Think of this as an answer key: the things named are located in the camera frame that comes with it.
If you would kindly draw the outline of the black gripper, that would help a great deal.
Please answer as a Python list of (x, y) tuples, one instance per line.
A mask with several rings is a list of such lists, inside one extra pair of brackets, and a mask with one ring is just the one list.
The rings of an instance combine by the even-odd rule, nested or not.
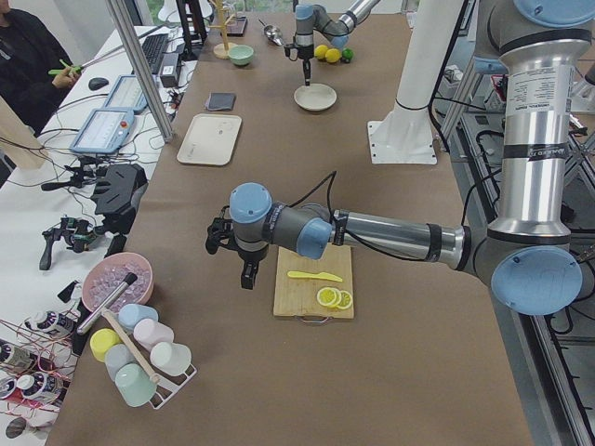
[(268, 253), (268, 244), (263, 241), (247, 242), (238, 238), (233, 230), (232, 220), (223, 214), (216, 216), (207, 228), (205, 249), (214, 255), (219, 248), (236, 252), (244, 261), (241, 273), (241, 286), (252, 290), (258, 275), (259, 262)]
[(302, 60), (304, 85), (311, 85), (312, 33), (295, 33), (293, 41), (284, 45), (284, 54), (291, 58), (291, 51), (297, 51), (297, 58)]

